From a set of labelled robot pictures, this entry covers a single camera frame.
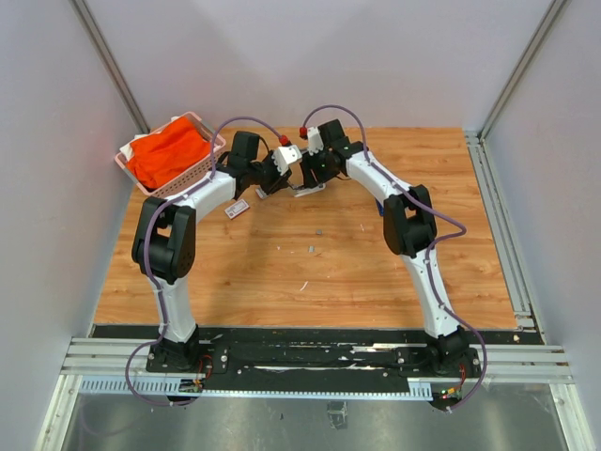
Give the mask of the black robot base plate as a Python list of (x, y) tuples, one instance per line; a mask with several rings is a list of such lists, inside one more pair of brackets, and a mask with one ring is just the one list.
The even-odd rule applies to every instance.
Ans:
[(192, 372), (149, 372), (146, 370), (148, 345), (159, 334), (148, 326), (100, 325), (94, 339), (130, 340), (132, 350), (128, 377), (151, 375), (191, 377), (202, 386), (209, 378), (222, 374), (252, 372), (331, 372), (381, 371), (406, 379), (427, 377), (456, 381), (482, 381), (490, 367), (490, 352), (485, 338), (467, 332), (470, 348), (478, 354), (481, 373), (463, 377), (457, 373), (440, 375), (430, 367), (412, 368), (405, 358), (424, 357), (429, 336), (417, 330), (317, 329), (317, 328), (241, 328), (198, 327), (202, 359)]

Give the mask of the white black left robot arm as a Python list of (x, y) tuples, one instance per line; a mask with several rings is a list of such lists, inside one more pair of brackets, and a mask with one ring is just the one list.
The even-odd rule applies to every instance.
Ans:
[(181, 193), (150, 197), (143, 204), (131, 256), (148, 278), (159, 311), (159, 337), (148, 345), (149, 372), (192, 372), (202, 359), (188, 288), (199, 221), (253, 185), (264, 194), (285, 188), (290, 165), (301, 158), (298, 147), (281, 136), (280, 146), (259, 161), (262, 140), (256, 133), (237, 132), (231, 149), (200, 181)]

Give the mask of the grey white stapler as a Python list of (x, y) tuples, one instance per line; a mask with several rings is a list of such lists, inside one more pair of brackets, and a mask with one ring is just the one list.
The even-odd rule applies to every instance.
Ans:
[(326, 188), (326, 184), (320, 183), (317, 184), (317, 186), (315, 187), (306, 187), (304, 185), (290, 185), (289, 188), (294, 197), (302, 197), (323, 191)]

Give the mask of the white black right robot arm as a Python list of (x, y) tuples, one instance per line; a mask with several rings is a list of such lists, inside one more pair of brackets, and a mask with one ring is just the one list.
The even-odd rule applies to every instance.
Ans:
[(478, 354), (470, 348), (439, 271), (438, 230), (427, 188), (396, 177), (365, 143), (352, 143), (337, 119), (318, 127), (301, 126), (300, 138), (307, 142), (300, 164), (307, 186), (343, 174), (360, 183), (381, 206), (384, 240), (408, 270), (429, 336), (424, 357), (406, 357), (405, 365), (415, 369), (427, 366), (438, 376), (479, 375)]

